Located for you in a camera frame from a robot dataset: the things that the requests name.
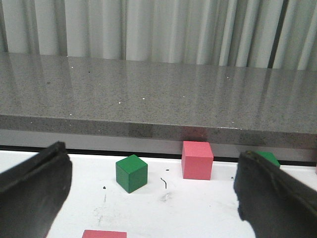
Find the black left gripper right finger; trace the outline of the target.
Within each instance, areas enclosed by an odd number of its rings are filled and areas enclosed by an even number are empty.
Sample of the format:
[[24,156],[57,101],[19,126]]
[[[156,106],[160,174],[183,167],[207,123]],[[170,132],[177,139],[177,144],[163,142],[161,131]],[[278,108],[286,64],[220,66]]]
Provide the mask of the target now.
[[256,152],[240,154],[233,188],[256,237],[317,236],[317,192]]

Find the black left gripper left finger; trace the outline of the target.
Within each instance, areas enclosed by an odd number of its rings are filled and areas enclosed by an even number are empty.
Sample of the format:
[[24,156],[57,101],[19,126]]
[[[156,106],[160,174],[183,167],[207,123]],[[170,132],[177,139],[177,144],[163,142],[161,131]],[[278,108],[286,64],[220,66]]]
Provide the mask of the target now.
[[45,238],[67,199],[72,162],[56,142],[0,175],[0,236]]

